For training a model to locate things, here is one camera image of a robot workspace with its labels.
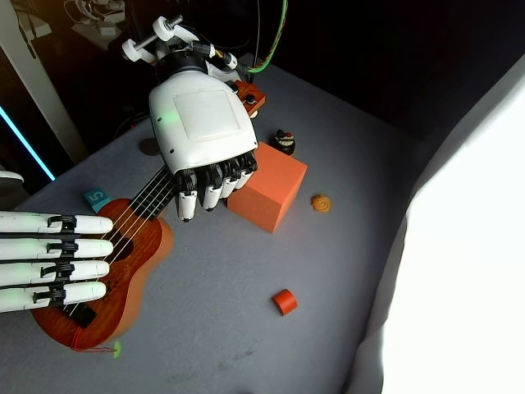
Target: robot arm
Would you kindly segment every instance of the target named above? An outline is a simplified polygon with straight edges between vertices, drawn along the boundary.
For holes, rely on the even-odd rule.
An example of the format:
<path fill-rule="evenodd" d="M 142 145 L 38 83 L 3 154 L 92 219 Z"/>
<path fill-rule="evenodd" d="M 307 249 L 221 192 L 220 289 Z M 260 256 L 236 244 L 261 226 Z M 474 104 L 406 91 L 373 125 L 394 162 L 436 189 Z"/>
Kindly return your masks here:
<path fill-rule="evenodd" d="M 194 217 L 197 200 L 212 211 L 219 199 L 243 187 L 257 170 L 257 139 L 243 103 L 226 84 L 239 80 L 241 66 L 231 53 L 201 44 L 179 26 L 182 17 L 153 23 L 154 34 L 122 49 L 130 60 L 154 63 L 160 84 L 149 95 L 153 130 L 176 179 L 179 219 Z M 156 54 L 145 50 L 156 44 Z M 207 58 L 219 57 L 229 71 Z"/>
<path fill-rule="evenodd" d="M 0 211 L 0 233 L 100 234 L 111 229 L 108 218 Z M 83 259 L 100 258 L 112 250 L 112 243 L 104 240 L 0 239 L 0 312 L 103 297 L 105 285 L 87 281 L 107 275 L 109 265 Z"/>

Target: orange box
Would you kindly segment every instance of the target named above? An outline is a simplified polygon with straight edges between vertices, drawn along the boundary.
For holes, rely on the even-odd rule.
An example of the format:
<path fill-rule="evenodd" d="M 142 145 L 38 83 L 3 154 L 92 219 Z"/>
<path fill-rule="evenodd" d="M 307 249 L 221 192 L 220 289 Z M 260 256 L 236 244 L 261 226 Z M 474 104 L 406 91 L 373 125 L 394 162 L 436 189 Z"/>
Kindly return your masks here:
<path fill-rule="evenodd" d="M 266 231 L 274 232 L 299 191 L 308 166 L 260 142 L 258 170 L 228 198 L 228 209 Z"/>

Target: ukulele headstock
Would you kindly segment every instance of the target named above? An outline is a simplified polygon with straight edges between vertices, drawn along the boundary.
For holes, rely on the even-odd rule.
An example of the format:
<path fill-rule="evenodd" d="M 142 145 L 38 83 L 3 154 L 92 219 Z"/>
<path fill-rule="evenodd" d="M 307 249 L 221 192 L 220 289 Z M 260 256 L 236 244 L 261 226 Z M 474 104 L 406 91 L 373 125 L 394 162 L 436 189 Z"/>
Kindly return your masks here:
<path fill-rule="evenodd" d="M 234 83 L 238 89 L 237 96 L 244 105 L 244 109 L 252 116 L 266 102 L 266 95 L 254 84 L 242 80 L 236 80 Z"/>

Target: gray table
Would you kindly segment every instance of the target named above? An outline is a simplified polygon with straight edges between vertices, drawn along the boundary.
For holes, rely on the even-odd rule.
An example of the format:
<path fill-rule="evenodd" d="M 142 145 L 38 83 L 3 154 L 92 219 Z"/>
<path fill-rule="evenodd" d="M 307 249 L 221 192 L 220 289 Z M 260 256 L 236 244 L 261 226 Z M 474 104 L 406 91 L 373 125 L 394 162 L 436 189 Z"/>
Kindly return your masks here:
<path fill-rule="evenodd" d="M 275 234 L 228 211 L 191 223 L 168 207 L 175 248 L 151 275 L 120 358 L 77 354 L 39 330 L 29 312 L 0 315 L 0 392 L 335 393 L 347 377 L 407 191 L 395 179 L 406 143 L 382 121 L 275 67 L 258 76 L 267 104 L 260 140 L 277 128 L 308 164 Z M 60 176 L 22 210 L 89 214 L 82 194 L 132 198 L 162 164 L 138 143 L 148 121 Z M 328 214 L 310 206 L 331 197 Z M 270 297 L 291 289 L 281 317 Z"/>

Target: ukulele string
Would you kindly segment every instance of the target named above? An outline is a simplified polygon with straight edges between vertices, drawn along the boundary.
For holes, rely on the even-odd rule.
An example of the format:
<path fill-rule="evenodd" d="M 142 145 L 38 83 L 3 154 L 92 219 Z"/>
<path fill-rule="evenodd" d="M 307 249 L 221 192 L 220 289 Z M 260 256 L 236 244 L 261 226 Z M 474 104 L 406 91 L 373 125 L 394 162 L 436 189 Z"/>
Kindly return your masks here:
<path fill-rule="evenodd" d="M 148 184 L 142 189 L 142 191 L 134 198 L 134 201 L 138 200 L 145 192 L 146 190 L 148 189 L 148 187 L 158 178 L 158 176 L 162 173 L 162 171 L 164 171 L 166 169 L 166 166 L 163 166 L 160 170 L 158 170 L 158 172 L 155 174 L 155 176 L 148 182 Z M 164 180 L 164 178 L 166 178 L 167 176 L 167 173 L 164 174 L 164 176 L 162 177 L 162 179 L 149 191 L 148 195 L 146 195 L 144 198 L 147 199 L 152 193 L 153 191 L 159 187 L 161 185 L 161 182 Z M 124 216 L 124 214 L 132 207 L 133 205 L 133 202 L 132 201 L 128 207 L 124 210 L 124 212 L 121 214 L 121 216 L 119 216 L 116 221 L 114 222 L 114 225 L 116 225 L 118 223 L 118 221 Z M 133 217 L 133 215 L 136 213 L 136 210 L 134 209 L 134 211 L 132 213 L 130 213 L 130 215 L 128 216 L 128 218 L 116 229 L 116 231 L 113 233 L 113 235 L 109 238 L 108 241 L 110 241 L 114 235 L 118 234 L 119 231 L 122 229 L 122 227 L 124 226 L 124 224 L 126 224 L 126 222 L 131 218 Z M 108 234 L 109 232 L 106 232 L 105 234 L 102 234 L 102 236 L 100 237 L 101 240 L 104 239 L 104 237 Z M 66 311 L 66 308 L 67 308 L 68 305 L 64 305 L 64 308 L 62 309 L 64 312 Z"/>
<path fill-rule="evenodd" d="M 157 195 L 152 199 L 152 201 L 148 204 L 148 206 L 142 211 L 142 213 L 140 215 L 143 215 L 149 208 L 149 206 L 161 195 L 161 193 L 164 191 L 164 189 L 166 189 L 166 187 L 169 185 L 169 182 L 167 182 L 164 187 L 157 193 Z M 153 211 L 148 215 L 148 217 L 142 222 L 142 224 L 139 226 L 139 228 L 137 229 L 137 231 L 135 231 L 135 233 L 130 237 L 130 239 L 124 244 L 124 246 L 118 251 L 118 253 L 116 254 L 116 256 L 113 258 L 113 260 L 109 263 L 109 265 L 111 266 L 115 260 L 118 258 L 118 256 L 122 253 L 122 251 L 124 251 L 124 248 L 126 246 L 128 246 L 128 244 L 133 240 L 133 237 L 135 237 L 135 235 L 140 231 L 140 229 L 143 227 L 144 224 L 146 224 L 146 222 L 152 217 L 153 213 L 157 210 L 158 207 L 161 206 L 161 204 L 164 202 L 164 199 L 166 199 L 166 196 L 162 197 L 161 200 L 159 201 L 159 203 L 157 204 L 157 206 L 153 209 Z M 134 222 L 133 224 L 130 226 L 130 228 L 128 229 L 128 231 L 121 237 L 121 239 L 115 244 L 117 245 L 118 243 L 120 243 L 120 241 L 122 241 L 124 239 L 124 236 L 129 232 L 129 230 L 131 228 L 133 228 L 133 226 L 137 223 L 137 221 L 139 219 L 141 219 L 140 215 L 137 215 L 139 216 Z M 71 312 L 69 313 L 69 316 L 71 317 L 73 315 L 73 313 L 75 312 L 76 308 L 79 306 L 80 303 L 76 303 L 75 306 L 73 307 L 73 309 L 71 310 Z"/>

